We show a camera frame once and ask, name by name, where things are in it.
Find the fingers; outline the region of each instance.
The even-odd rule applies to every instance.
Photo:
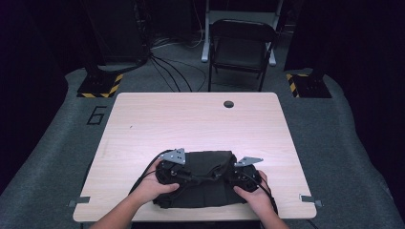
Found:
[[[238,194],[241,198],[246,199],[247,191],[243,190],[241,187],[234,186],[233,190],[236,194]]]
[[[148,169],[147,173],[150,173],[152,171],[156,170],[156,167],[158,167],[159,163],[162,161],[162,159],[158,158],[155,160],[155,162],[153,162],[153,164],[151,165],[151,167]]]
[[[262,179],[267,182],[267,175],[265,174],[265,172],[263,172],[262,170],[258,170],[257,172],[259,172],[260,177],[262,177]]]
[[[164,188],[162,189],[162,193],[171,193],[176,191],[180,187],[178,183],[165,184],[163,186]]]

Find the metal clip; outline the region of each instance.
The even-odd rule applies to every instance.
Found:
[[[323,207],[324,206],[324,204],[322,203],[322,200],[315,200],[315,198],[313,198],[313,197],[303,196],[303,195],[300,194],[300,199],[303,202],[311,202],[311,203],[315,204],[315,206],[317,206],[317,207]]]
[[[160,155],[160,158],[163,160],[171,161],[177,164],[184,165],[185,164],[185,152],[184,149],[177,149],[165,154]]]
[[[257,157],[245,156],[240,161],[235,163],[235,167],[244,167],[244,166],[251,165],[251,164],[254,164],[254,163],[257,163],[260,161],[263,161],[263,159],[257,158]]]
[[[66,205],[67,207],[75,207],[78,203],[88,203],[90,201],[90,197],[80,197],[76,199],[72,199]]]

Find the hole in table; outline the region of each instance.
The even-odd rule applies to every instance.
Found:
[[[226,108],[233,108],[235,104],[232,101],[226,100],[226,102],[224,103],[224,106]]]

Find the person's left hand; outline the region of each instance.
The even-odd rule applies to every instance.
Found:
[[[158,197],[160,194],[171,193],[179,188],[178,183],[173,184],[160,184],[156,178],[155,172],[161,159],[157,159],[146,172],[147,175],[139,184],[137,189],[131,193],[130,196],[136,196],[141,204],[147,203]]]

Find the black curtain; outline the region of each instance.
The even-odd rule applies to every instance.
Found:
[[[0,3],[0,193],[30,155],[63,103],[65,75],[82,68],[71,32],[80,26],[88,49],[103,64],[79,0]]]
[[[404,1],[307,0],[285,70],[314,69],[327,57],[325,73],[343,89],[356,132],[405,219],[404,11]]]

